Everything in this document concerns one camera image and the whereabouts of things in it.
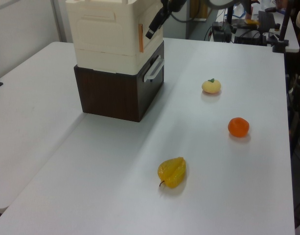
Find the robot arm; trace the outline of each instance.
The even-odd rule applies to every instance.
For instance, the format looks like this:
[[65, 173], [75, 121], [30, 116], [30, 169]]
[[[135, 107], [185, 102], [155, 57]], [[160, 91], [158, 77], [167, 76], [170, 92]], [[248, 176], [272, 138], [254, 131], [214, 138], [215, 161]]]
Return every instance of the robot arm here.
[[161, 28], [172, 12], [179, 12], [186, 0], [161, 0], [163, 7], [154, 17], [153, 21], [149, 26], [149, 31], [146, 34], [148, 39], [151, 39], [154, 33]]
[[[186, 0], [161, 0], [163, 7], [156, 14], [152, 23], [149, 26], [149, 31], [146, 34], [148, 39], [151, 39], [154, 33], [161, 28], [164, 22], [168, 19], [171, 13], [179, 12]], [[205, 0], [205, 3], [213, 9], [223, 9], [241, 2], [244, 9], [251, 12], [251, 0]]]

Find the drawer handle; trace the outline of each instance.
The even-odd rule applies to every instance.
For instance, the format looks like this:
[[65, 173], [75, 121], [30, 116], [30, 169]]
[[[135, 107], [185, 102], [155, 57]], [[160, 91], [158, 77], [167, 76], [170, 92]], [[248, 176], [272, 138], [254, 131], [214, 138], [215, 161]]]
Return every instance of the drawer handle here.
[[153, 80], [154, 78], [156, 78], [156, 76], [159, 74], [163, 66], [164, 66], [164, 59], [161, 59], [161, 56], [159, 56], [156, 59], [156, 61], [152, 64], [148, 72], [145, 74], [143, 81], [146, 82], [146, 80]]

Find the black cable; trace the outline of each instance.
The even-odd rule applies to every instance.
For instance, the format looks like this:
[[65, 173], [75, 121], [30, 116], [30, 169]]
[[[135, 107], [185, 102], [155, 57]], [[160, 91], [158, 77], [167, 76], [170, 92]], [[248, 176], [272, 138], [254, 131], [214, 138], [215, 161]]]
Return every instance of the black cable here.
[[205, 41], [205, 39], [207, 38], [208, 31], [209, 31], [211, 28], [212, 28], [212, 26], [208, 28], [207, 33], [205, 34], [205, 37], [204, 37], [204, 41]]
[[201, 10], [201, 5], [202, 5], [202, 0], [199, 0], [199, 6], [198, 6], [198, 12], [197, 14], [195, 14], [195, 16], [190, 19], [190, 20], [187, 20], [187, 21], [182, 21], [182, 20], [179, 20], [178, 18], [176, 18], [173, 13], [170, 13], [171, 17], [174, 18], [176, 21], [180, 22], [180, 23], [188, 23], [188, 22], [191, 22], [191, 21], [194, 21], [195, 18], [197, 18], [198, 14], [200, 13], [200, 10]]
[[247, 33], [250, 33], [251, 31], [254, 31], [254, 29], [250, 29], [249, 31], [246, 31], [245, 33], [241, 34], [237, 40], [237, 43], [240, 41], [240, 38], [244, 37]]
[[226, 13], [226, 9], [227, 9], [227, 8], [225, 8], [225, 10], [224, 10], [223, 27], [224, 27], [224, 22], [225, 22], [225, 13]]
[[220, 13], [220, 14], [216, 17], [215, 22], [217, 21], [218, 17], [220, 17], [220, 16], [224, 13], [225, 10], [226, 10], [226, 9], [224, 9], [224, 10], [222, 11], [222, 13]]
[[255, 37], [258, 33], [259, 33], [259, 32], [255, 33], [255, 34], [253, 35], [253, 37], [252, 37], [252, 39], [251, 39], [251, 42], [252, 42], [252, 43], [253, 43], [254, 37]]

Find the white table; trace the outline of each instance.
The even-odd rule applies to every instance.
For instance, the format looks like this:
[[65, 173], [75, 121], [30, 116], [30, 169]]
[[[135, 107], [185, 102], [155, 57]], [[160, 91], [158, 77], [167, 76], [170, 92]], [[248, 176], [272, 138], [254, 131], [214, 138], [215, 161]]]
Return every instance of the white table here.
[[[284, 74], [263, 47], [165, 39], [165, 84], [143, 120], [86, 115], [0, 235], [294, 235]], [[210, 78], [219, 95], [201, 93]], [[247, 137], [229, 135], [234, 117]], [[159, 164], [178, 156], [184, 182], [159, 187]]]
[[[254, 9], [253, 9], [253, 14], [252, 14], [252, 19], [257, 20], [258, 11], [261, 11], [260, 5], [255, 3], [255, 4], [253, 4], [253, 6], [254, 6]], [[280, 24], [280, 29], [281, 29], [284, 15], [280, 14], [278, 12], [273, 13], [273, 15], [274, 15], [275, 23]], [[222, 16], [223, 15], [218, 17], [217, 20], [221, 21], [223, 19]], [[289, 46], [286, 47], [286, 52], [291, 52], [291, 53], [298, 53], [299, 52], [300, 46], [299, 46], [299, 43], [298, 43], [298, 40], [297, 40], [297, 37], [296, 37], [296, 33], [295, 33], [294, 28], [293, 28], [291, 20], [289, 20], [289, 23], [288, 23], [288, 26], [287, 26], [287, 31], [286, 31], [286, 34], [285, 34], [285, 40], [289, 41]]]
[[0, 79], [0, 212], [84, 117], [72, 44], [52, 43]]

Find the white wall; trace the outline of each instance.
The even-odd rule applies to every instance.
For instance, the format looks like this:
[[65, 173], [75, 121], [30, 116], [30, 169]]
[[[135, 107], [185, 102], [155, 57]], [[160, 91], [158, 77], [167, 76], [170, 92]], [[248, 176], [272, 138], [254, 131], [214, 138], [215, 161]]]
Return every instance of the white wall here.
[[66, 0], [53, 0], [53, 2], [57, 15], [58, 25], [62, 34], [62, 41], [72, 43], [68, 13], [65, 5]]
[[[72, 43], [72, 36], [65, 1], [66, 0], [54, 0], [54, 5], [57, 13], [58, 24], [62, 33], [62, 39], [65, 42]], [[189, 5], [186, 2], [181, 11], [174, 13], [174, 15], [180, 20], [187, 20], [189, 15], [188, 10]], [[163, 36], [166, 38], [185, 39], [187, 37], [186, 34], [187, 24], [177, 22], [172, 17], [169, 17], [169, 19], [163, 25]]]
[[0, 9], [0, 78], [51, 42], [59, 41], [50, 0], [13, 2]]

